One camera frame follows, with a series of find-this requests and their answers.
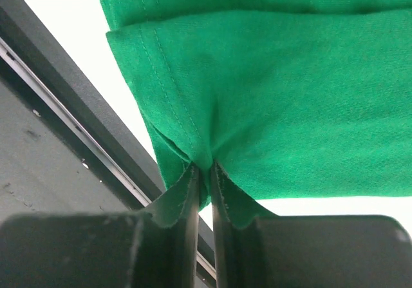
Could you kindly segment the green t shirt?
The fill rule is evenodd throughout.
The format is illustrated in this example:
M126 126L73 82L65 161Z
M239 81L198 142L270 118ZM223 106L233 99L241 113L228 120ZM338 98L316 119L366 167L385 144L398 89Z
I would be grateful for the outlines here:
M99 0L167 187L411 216L411 0Z

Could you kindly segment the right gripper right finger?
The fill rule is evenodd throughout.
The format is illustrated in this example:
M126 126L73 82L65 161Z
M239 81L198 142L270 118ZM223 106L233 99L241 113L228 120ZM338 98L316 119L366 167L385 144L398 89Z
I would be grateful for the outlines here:
M411 238L382 215L279 216L211 169L218 287L410 287Z

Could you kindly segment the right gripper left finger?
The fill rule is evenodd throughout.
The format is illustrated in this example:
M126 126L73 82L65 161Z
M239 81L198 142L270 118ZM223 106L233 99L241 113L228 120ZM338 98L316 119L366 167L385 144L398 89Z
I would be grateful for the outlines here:
M8 218L1 225L1 286L193 287L199 178L188 166L138 211Z

